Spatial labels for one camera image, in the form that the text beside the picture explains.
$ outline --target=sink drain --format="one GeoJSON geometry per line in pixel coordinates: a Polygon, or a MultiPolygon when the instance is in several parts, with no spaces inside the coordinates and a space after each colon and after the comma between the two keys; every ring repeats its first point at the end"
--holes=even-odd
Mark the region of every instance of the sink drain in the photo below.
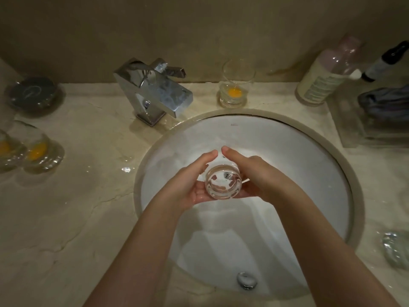
{"type": "Polygon", "coordinates": [[[245,290],[253,290],[257,286],[257,279],[252,274],[242,271],[237,274],[237,283],[245,290]]]}

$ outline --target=small bottle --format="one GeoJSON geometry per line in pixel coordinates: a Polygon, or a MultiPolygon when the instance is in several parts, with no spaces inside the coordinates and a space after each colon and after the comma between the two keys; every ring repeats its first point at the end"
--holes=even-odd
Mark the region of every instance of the small bottle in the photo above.
{"type": "Polygon", "coordinates": [[[389,70],[395,63],[402,59],[405,52],[409,49],[409,41],[403,41],[398,46],[386,51],[381,58],[376,60],[364,73],[362,79],[367,82],[373,82],[389,70]]]}
{"type": "Polygon", "coordinates": [[[320,105],[347,78],[359,79],[361,72],[350,61],[362,45],[345,35],[335,49],[325,49],[297,85],[295,97],[304,104],[320,105]]]}

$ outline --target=forearm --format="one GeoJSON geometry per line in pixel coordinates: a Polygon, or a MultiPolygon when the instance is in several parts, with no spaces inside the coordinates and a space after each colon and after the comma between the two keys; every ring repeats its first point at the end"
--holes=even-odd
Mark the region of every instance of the forearm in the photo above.
{"type": "Polygon", "coordinates": [[[318,306],[398,306],[303,191],[275,207],[318,306]]]}
{"type": "Polygon", "coordinates": [[[181,210],[155,197],[84,307],[148,306],[180,215],[181,210]]]}

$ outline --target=marble countertop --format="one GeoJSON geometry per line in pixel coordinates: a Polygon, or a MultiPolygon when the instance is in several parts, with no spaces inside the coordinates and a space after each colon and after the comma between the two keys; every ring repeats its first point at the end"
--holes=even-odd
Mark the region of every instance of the marble countertop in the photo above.
{"type": "MultiPolygon", "coordinates": [[[[62,144],[65,158],[51,173],[0,175],[0,305],[81,306],[106,271],[137,217],[136,171],[152,144],[176,124],[221,110],[217,84],[187,83],[194,101],[178,120],[151,128],[132,114],[116,84],[64,84],[63,105],[24,119],[62,144]]],[[[294,97],[296,83],[256,83],[246,107],[279,113],[312,128],[350,162],[365,201],[358,256],[402,306],[408,279],[390,268],[378,233],[409,222],[409,153],[404,149],[344,149],[326,105],[294,97]]],[[[154,306],[314,306],[310,295],[268,301],[203,285],[168,264],[154,306]]]]}

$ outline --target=sink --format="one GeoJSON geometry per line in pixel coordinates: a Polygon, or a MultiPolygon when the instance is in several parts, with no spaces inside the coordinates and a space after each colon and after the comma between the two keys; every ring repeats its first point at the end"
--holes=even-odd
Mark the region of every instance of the sink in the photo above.
{"type": "MultiPolygon", "coordinates": [[[[244,114],[199,116],[157,141],[137,172],[136,212],[140,214],[180,168],[203,152],[227,145],[245,156],[259,155],[288,175],[354,247],[362,231],[363,200],[341,153],[297,121],[259,110],[239,112],[244,114]]],[[[289,298],[308,292],[274,207],[259,198],[201,203],[185,212],[169,258],[194,278],[225,290],[245,291],[237,275],[246,272],[258,283],[251,294],[289,298]]]]}

